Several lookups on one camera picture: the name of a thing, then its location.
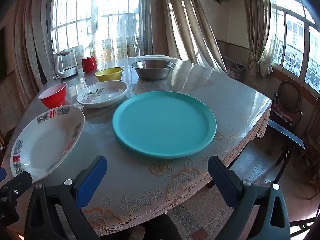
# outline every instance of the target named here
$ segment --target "window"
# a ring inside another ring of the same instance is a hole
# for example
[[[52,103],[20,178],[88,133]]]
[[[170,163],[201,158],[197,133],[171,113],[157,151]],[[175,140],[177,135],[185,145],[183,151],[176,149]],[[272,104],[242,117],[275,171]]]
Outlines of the window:
[[[292,31],[292,22],[288,21],[288,31]]]
[[[298,42],[298,37],[297,37],[297,35],[293,35],[292,43],[296,45],[297,42]]]
[[[139,56],[138,5],[139,0],[54,0],[53,53],[74,49],[82,58],[98,50],[97,60],[122,58],[128,51]]]
[[[273,67],[279,68],[318,96],[320,92],[320,32],[314,20],[298,0],[275,0],[272,4],[272,11],[278,13],[276,30],[279,38],[278,52],[273,60]]]
[[[299,25],[298,28],[299,28],[299,35],[303,36],[303,27]]]
[[[90,42],[91,0],[53,0],[53,53],[83,45],[85,56],[89,56]]]
[[[293,24],[293,33],[295,33],[295,34],[298,33],[298,29],[297,29],[297,24],[296,23]]]

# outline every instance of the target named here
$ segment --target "electric kettle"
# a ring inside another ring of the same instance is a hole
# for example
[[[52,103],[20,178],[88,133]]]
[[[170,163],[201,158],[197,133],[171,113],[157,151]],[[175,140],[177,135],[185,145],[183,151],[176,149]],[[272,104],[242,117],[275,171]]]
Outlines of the electric kettle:
[[[73,50],[64,49],[55,58],[55,71],[61,79],[78,73],[77,61]]]

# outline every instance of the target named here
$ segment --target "screw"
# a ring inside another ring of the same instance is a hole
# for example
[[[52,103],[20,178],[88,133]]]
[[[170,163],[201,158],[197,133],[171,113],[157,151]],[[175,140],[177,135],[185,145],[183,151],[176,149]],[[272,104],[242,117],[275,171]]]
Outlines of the screw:
[[[250,185],[251,185],[251,181],[248,180],[248,179],[244,179],[244,180],[242,181],[242,184],[245,185],[245,186],[250,186]]]
[[[275,189],[275,190],[278,190],[280,189],[280,186],[276,183],[272,184],[272,187]]]
[[[72,179],[66,179],[65,181],[64,181],[64,185],[66,185],[66,186],[70,186],[71,184],[72,184]]]
[[[36,184],[36,189],[40,189],[40,188],[42,188],[42,183],[37,183]]]

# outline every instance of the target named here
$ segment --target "red plastic cup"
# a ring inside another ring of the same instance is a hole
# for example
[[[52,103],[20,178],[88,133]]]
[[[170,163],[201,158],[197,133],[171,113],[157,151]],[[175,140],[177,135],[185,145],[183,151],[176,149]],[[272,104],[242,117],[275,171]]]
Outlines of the red plastic cup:
[[[82,59],[82,70],[84,73],[88,73],[96,69],[97,69],[97,62],[94,56]]]
[[[56,84],[43,91],[38,98],[41,100],[42,104],[50,109],[62,106],[67,95],[66,86],[66,82]]]

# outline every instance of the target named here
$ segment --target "lace tablecloth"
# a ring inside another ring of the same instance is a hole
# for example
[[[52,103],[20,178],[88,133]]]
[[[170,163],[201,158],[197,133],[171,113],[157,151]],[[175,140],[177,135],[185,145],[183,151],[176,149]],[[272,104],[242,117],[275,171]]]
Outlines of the lace tablecloth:
[[[167,79],[153,82],[139,79],[135,70],[129,66],[143,57],[108,62],[99,68],[125,68],[122,80],[130,84],[130,91],[124,100],[153,90],[181,92],[199,99],[215,115],[217,133],[209,146],[189,157],[165,160],[139,155],[115,138],[111,120],[119,104],[87,109],[77,103],[76,95],[97,82],[94,73],[83,74],[80,71],[79,75],[68,79],[67,104],[83,109],[86,122],[74,149],[42,183],[52,186],[63,183],[65,179],[74,179],[97,155],[105,156],[108,171],[89,205],[82,209],[98,235],[138,225],[179,205],[211,180],[207,170],[207,161],[211,156],[217,155],[225,165],[230,164],[250,140],[264,135],[268,123],[271,100],[256,90],[190,62],[161,56],[145,58],[165,58],[177,66]],[[21,119],[4,158],[3,167],[8,177],[3,184],[12,178],[9,158],[15,139],[33,118],[46,110],[36,98]],[[24,231],[32,190],[29,189],[18,200],[20,220],[10,227],[18,233]],[[67,233],[72,237],[63,213],[60,210],[58,213]]]

